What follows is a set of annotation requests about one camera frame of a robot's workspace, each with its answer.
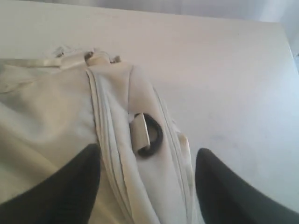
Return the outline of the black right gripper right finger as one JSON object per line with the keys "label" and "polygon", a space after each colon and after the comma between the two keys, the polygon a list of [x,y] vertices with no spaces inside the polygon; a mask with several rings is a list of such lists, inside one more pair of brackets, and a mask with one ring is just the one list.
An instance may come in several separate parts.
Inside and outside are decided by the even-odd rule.
{"label": "black right gripper right finger", "polygon": [[212,151],[199,149],[195,185],[206,224],[297,224],[295,211],[261,193]]}

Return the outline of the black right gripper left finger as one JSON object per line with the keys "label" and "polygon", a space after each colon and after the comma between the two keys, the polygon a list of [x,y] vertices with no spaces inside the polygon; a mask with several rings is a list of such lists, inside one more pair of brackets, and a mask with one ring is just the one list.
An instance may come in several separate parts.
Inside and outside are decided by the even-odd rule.
{"label": "black right gripper left finger", "polygon": [[100,148],[89,144],[49,178],[0,205],[2,224],[86,224],[100,184]]}

